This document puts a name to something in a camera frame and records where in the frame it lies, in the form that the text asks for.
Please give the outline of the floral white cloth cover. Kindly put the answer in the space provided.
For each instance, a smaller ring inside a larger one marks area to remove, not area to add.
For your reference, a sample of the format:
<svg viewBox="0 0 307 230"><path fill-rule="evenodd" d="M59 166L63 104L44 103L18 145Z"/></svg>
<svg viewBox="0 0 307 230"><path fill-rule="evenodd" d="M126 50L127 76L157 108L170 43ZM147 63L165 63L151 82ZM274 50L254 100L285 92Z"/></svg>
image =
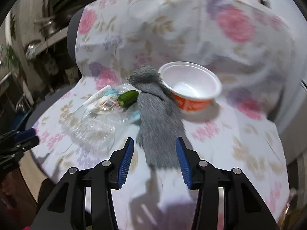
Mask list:
<svg viewBox="0 0 307 230"><path fill-rule="evenodd" d="M102 155L64 131L80 122L75 111L106 85L123 83L138 67L173 61L211 70L223 85L200 114L186 115L187 138L215 167L240 168L274 218L289 196L286 158L277 128L267 118L281 97L294 61L288 26L252 0L97 0L87 5L73 43L81 80L35 123L33 156L57 182L72 166L94 167L121 148L131 125Z"/></svg>

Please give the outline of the white orange paper bowl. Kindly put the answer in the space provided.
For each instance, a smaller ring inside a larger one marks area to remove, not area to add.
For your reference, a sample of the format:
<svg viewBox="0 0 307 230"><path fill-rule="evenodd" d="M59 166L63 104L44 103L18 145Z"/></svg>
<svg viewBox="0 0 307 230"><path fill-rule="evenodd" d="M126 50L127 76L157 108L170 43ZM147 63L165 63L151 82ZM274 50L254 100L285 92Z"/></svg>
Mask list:
<svg viewBox="0 0 307 230"><path fill-rule="evenodd" d="M178 107L186 113L205 110L222 93L219 78L195 63L169 62L160 67L159 74Z"/></svg>

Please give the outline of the clear plastic food tray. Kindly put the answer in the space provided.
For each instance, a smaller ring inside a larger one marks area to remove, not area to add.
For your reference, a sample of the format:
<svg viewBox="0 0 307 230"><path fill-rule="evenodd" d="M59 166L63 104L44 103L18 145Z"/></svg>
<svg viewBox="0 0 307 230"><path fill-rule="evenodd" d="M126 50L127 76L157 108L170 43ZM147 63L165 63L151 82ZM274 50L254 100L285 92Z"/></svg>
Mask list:
<svg viewBox="0 0 307 230"><path fill-rule="evenodd" d="M129 90L138 91L131 84L111 87L120 92L118 96ZM111 151L117 138L139 119L137 102L122 108L116 101L116 106L104 114L89 113L82 104L64 120L62 127L74 143L92 154L105 155Z"/></svg>

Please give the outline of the grey fuzzy slipper insole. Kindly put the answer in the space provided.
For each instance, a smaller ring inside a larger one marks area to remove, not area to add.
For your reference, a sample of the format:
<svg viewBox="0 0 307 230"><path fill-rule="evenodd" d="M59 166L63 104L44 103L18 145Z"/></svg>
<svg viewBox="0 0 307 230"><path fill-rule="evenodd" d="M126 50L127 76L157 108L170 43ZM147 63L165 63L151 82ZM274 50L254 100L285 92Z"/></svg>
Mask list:
<svg viewBox="0 0 307 230"><path fill-rule="evenodd" d="M129 82L140 90L137 98L140 124L136 141L144 149L147 165L156 169L178 168L177 138L183 138L189 149L192 145L174 98L152 67L136 69Z"/></svg>

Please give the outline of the green cucumber piece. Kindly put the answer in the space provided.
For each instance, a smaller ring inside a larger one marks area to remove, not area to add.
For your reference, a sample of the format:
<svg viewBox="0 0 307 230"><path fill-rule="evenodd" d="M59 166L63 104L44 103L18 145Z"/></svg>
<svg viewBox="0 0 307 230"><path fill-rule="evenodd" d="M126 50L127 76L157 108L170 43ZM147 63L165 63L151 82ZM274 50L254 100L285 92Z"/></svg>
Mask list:
<svg viewBox="0 0 307 230"><path fill-rule="evenodd" d="M118 96L117 103L122 108L128 108L137 101L138 96L139 96L138 91L129 90Z"/></svg>

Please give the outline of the small snack packets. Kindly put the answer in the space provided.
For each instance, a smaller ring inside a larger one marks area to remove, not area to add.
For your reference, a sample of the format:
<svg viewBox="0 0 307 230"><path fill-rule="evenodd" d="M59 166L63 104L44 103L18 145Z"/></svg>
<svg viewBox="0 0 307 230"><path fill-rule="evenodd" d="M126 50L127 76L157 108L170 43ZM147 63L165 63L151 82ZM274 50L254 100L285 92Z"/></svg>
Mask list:
<svg viewBox="0 0 307 230"><path fill-rule="evenodd" d="M83 103L83 107L89 113L104 114L116 106L119 94L120 92L118 90L112 88L110 85L106 85L88 98Z"/></svg>

